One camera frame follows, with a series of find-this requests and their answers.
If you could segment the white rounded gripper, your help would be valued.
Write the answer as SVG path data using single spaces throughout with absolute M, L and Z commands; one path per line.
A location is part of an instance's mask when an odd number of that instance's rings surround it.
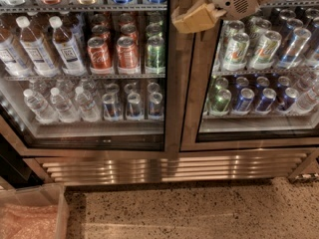
M 180 14 L 179 8 L 176 8 L 171 14 L 171 21 L 177 31 L 182 34 L 206 31 L 213 28 L 224 15 L 226 20 L 240 20 L 254 14 L 259 9 L 258 0 L 210 1 L 212 3 L 196 2 L 183 14 Z

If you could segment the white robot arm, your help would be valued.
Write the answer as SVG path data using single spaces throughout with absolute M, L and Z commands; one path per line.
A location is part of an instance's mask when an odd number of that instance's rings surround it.
M 255 13 L 261 5 L 276 0 L 192 0 L 180 13 L 176 8 L 171 20 L 180 33 L 191 34 L 213 28 L 219 19 L 239 20 Z

